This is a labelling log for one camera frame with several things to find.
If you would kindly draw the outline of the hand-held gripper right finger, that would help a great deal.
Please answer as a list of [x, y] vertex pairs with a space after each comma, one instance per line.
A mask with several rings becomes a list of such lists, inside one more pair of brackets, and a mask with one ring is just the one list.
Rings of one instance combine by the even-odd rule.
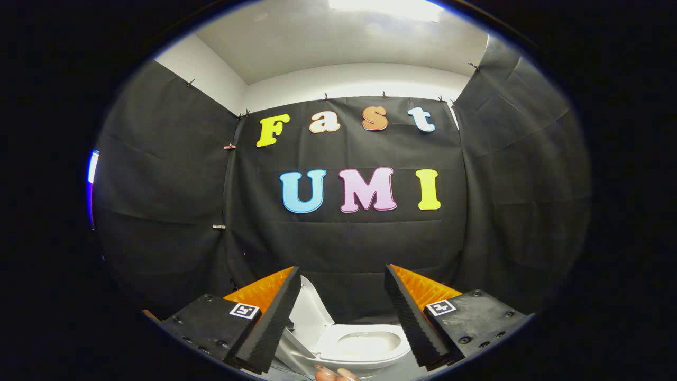
[[387, 264], [384, 276], [409, 347], [428, 370], [477, 357], [534, 318], [484, 290], [462, 293], [401, 266]]

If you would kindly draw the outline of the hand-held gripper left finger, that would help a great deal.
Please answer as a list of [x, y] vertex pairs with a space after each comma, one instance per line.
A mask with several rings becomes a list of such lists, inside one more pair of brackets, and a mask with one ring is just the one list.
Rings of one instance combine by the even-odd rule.
[[192, 352], [223, 366], [269, 371], [301, 288], [290, 266], [227, 296], [204, 294], [166, 319], [146, 318]]

